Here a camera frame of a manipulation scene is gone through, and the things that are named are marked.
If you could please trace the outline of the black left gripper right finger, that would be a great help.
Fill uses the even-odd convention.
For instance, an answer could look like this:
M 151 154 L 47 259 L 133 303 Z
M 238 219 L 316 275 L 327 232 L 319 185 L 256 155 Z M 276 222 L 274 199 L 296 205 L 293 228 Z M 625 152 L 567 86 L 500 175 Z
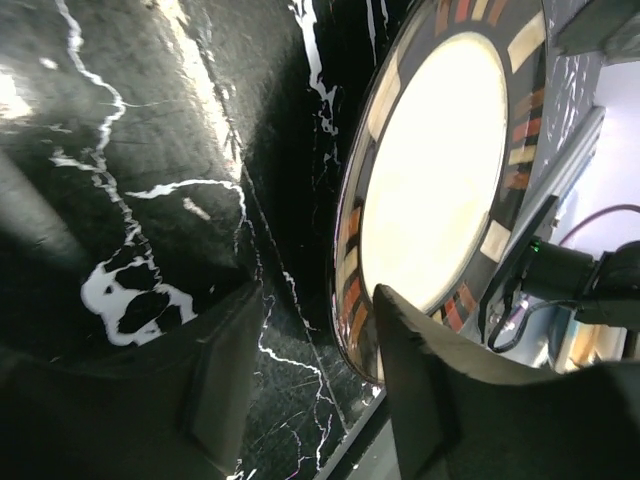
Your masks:
M 493 354 L 388 286 L 374 293 L 405 479 L 635 479 L 639 366 L 569 374 Z

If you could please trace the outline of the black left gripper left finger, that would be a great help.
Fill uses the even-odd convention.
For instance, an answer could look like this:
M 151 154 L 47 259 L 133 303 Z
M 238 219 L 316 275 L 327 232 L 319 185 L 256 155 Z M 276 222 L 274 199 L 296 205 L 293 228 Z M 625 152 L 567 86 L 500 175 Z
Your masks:
M 1 359 L 5 479 L 223 479 L 250 403 L 262 289 L 86 374 Z

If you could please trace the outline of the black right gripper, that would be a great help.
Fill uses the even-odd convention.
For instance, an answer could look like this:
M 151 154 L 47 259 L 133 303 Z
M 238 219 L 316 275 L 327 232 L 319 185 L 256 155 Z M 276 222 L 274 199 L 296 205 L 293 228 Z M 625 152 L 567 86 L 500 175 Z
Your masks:
M 509 320 L 514 299 L 521 290 L 526 264 L 535 253 L 531 244 L 541 242 L 540 229 L 551 227 L 558 201 L 557 195 L 549 195 L 525 223 L 480 301 L 477 324 L 483 345 L 494 345 Z

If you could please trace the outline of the brown cream checkered plate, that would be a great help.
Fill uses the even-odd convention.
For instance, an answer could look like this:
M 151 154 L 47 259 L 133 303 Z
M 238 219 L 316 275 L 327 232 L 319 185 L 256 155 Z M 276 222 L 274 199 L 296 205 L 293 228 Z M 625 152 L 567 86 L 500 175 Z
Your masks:
M 458 331 L 513 238 L 537 153 L 540 1 L 417 1 L 372 79 L 346 159 L 330 274 L 333 332 L 382 384 L 378 285 Z

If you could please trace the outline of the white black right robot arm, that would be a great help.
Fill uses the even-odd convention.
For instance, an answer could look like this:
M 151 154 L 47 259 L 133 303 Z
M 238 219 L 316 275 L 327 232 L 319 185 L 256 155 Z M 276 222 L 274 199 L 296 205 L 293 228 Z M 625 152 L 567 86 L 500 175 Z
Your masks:
M 549 243 L 541 231 L 551 225 L 559 199 L 550 195 L 503 260 L 479 303 L 480 341 L 501 354 L 520 342 L 529 318 L 547 307 L 571 310 L 583 324 L 639 331 L 639 242 L 594 257 Z M 512 339 L 497 338 L 521 295 L 538 303 L 526 309 Z

